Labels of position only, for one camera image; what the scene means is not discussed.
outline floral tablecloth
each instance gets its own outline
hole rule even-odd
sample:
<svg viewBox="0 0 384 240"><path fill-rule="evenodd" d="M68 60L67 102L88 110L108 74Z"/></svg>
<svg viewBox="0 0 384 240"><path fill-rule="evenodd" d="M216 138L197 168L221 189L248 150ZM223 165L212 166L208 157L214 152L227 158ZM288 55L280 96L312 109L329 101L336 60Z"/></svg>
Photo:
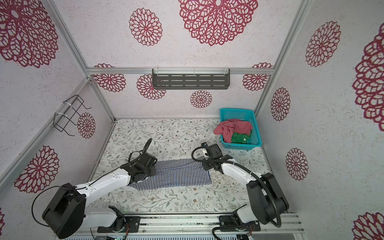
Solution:
<svg viewBox="0 0 384 240"><path fill-rule="evenodd" d="M223 154L261 174L268 172L260 148L251 151L225 149L213 130L219 119L121 119L117 121L107 148L94 174L94 179L125 163L129 153L147 150L159 161L190 158L191 151L202 142L217 143ZM154 190L116 189L102 196L90 207L116 206L128 212L231 212L249 202L244 186L233 178L210 170L212 184L171 187Z"/></svg>

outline plastic laundry basket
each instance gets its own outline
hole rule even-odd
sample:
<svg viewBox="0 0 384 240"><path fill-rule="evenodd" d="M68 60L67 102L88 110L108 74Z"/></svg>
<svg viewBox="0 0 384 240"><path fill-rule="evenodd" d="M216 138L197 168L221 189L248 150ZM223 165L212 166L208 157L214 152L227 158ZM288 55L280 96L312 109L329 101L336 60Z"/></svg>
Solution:
<svg viewBox="0 0 384 240"><path fill-rule="evenodd" d="M255 113L249 109L242 108L222 108L220 109L220 122L226 121L228 119L237 118L243 121L248 121L252 124L252 134L251 134L251 144L239 144L239 143L227 143L223 140L223 135L221 135L221 142L225 148L233 149L242 149L242 150L251 150L255 147L260 147L262 139L260 137L260 131L257 126Z"/></svg>

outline black cable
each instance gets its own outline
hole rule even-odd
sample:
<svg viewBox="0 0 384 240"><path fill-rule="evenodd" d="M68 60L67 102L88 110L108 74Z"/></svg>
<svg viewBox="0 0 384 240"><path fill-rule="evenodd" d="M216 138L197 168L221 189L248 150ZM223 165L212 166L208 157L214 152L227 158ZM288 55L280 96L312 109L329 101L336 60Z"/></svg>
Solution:
<svg viewBox="0 0 384 240"><path fill-rule="evenodd" d="M92 235L93 239L96 240L95 237L93 236L92 229L89 228L89 230L91 230L91 235Z"/></svg>
<svg viewBox="0 0 384 240"><path fill-rule="evenodd" d="M256 222L258 222L258 221L252 221L252 222L245 223L245 224L243 224L243 225L239 225L239 226L234 226L234 227L214 227L214 228L212 229L212 235L215 237L215 239L217 239L217 240L221 240L221 239L215 234L215 231L216 231L216 230L221 230L221 229L233 229L233 228L246 227L246 226L249 226L249 225L254 224L254 223L256 223Z"/></svg>
<svg viewBox="0 0 384 240"><path fill-rule="evenodd" d="M49 227L49 226L48 226L48 225L45 225L45 224L42 224L41 222L39 222L39 221L35 218L35 215L34 215L34 213L33 213L33 205L35 204L36 199L37 199L43 192L45 192L45 191L47 191L47 190L50 190L50 189L52 189L52 188L54 188L54 187L59 187L59 188L66 189L66 190L80 190L80 189L84 189L84 188L86 188L86 187L82 187L82 188L79 188L79 189L69 189L69 188L65 188L65 187L62 187L62 186L52 186L52 187L49 187L49 188L43 190L41 193L39 193L39 194L36 196L36 198L33 200L33 202L32 202L31 213L32 213L32 217L33 217L33 219L35 220L35 222L37 222L38 224L40 224L40 225L42 225L42 226L45 226L45 227Z"/></svg>
<svg viewBox="0 0 384 240"><path fill-rule="evenodd" d="M113 172L113 171L116 171L116 170L119 169L119 168L120 168L120 167L117 167L117 168L113 169L112 171L107 172L107 173L104 174L103 176L101 176L101 177L99 177L98 179L96 179L95 181L91 182L88 186L94 184L94 183L95 183L97 180L99 180L100 178L104 177L104 176L107 175L107 174L110 174L110 173Z"/></svg>
<svg viewBox="0 0 384 240"><path fill-rule="evenodd" d="M130 162L131 164L134 164L138 159L140 159L140 157L143 155L143 153L145 153L148 150L151 142L152 142L152 138L148 139L148 141L145 143L144 148L143 148L142 152L140 153L140 155L137 158L135 158L134 160L132 160L132 162Z"/></svg>
<svg viewBox="0 0 384 240"><path fill-rule="evenodd" d="M276 220L277 222L275 222L273 219L271 219L271 223L275 226L275 227L281 227L281 217L280 217L280 213L279 213L279 209L277 208L276 206L276 202L275 202L275 199L273 198L272 196L272 193L271 191L269 191L269 188L267 187L267 185L263 182L263 180L261 180L256 174L254 174L253 172L251 172L248 168L238 164L237 162L231 162L231 161L224 161L224 160L198 160L194 157L194 153L196 152L196 150L198 149L202 149L202 148L205 148L205 147L198 147L198 148L195 148L193 151L192 151L192 154L191 154L191 157L193 160L197 161L197 162L222 162L222 163L229 163L229 164L233 164L241 169L243 169L244 171L246 171L247 173L249 173L252 177L254 177L256 179L256 181L261 185L261 187L265 190L270 202L272 203L273 205L273 210L276 214Z"/></svg>
<svg viewBox="0 0 384 240"><path fill-rule="evenodd" d="M130 161L131 161L131 157L132 157L132 154L133 154L134 152L131 152L131 153L129 154L129 157L128 157L128 162L130 162Z"/></svg>

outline striped shirt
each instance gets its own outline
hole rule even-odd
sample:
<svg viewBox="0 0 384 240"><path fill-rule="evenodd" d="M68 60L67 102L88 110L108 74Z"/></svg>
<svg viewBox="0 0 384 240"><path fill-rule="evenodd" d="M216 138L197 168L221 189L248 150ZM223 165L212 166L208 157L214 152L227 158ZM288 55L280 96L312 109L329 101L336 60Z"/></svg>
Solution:
<svg viewBox="0 0 384 240"><path fill-rule="evenodd" d="M156 175L128 186L137 190L151 190L163 187L185 187L212 183L209 171L205 171L202 163L193 159L158 161L155 168Z"/></svg>

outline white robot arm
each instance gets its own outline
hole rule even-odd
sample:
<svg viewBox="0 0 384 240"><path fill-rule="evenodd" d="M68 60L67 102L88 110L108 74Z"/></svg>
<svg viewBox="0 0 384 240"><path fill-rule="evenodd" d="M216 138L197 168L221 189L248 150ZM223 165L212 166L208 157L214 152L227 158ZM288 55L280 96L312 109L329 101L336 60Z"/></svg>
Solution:
<svg viewBox="0 0 384 240"><path fill-rule="evenodd" d="M202 149L205 160L198 160L194 157L194 153L198 149ZM281 227L280 214L288 210L289 204L276 178L271 173L261 175L251 172L231 156L224 156L217 144L208 146L207 143L202 143L201 147L192 151L192 158L202 162L205 170L213 168L222 174L231 176L247 187L250 204L242 206L234 212L235 222L233 224L242 225L259 221L262 224L271 222L276 227Z"/></svg>
<svg viewBox="0 0 384 240"><path fill-rule="evenodd" d="M151 140L148 140L139 157L95 181L76 186L72 186L70 183L62 185L42 216L60 239L69 237L80 228L104 227L106 232L118 232L124 228L126 221L124 214L116 207L93 209L86 208L86 206L114 189L156 174L157 159L146 152ZM198 149L203 150L205 160L198 160L194 157L194 153ZM203 143L201 147L192 151L192 158L202 162L205 170L213 168L222 174L231 176L247 187L250 204L242 206L233 213L230 221L225 223L226 226L229 226L228 229L246 226L247 223L254 221L262 224L272 222L277 227L281 226L280 213L285 212L289 206L272 174L261 175L250 172L231 156L223 156L217 144L208 146Z"/></svg>
<svg viewBox="0 0 384 240"><path fill-rule="evenodd" d="M114 189L155 175L157 159L146 152L151 141L147 141L139 157L95 181L76 186L67 183L59 188L42 218L60 239L71 236L80 228L105 227L110 231L124 228L124 214L116 207L95 209L86 206Z"/></svg>

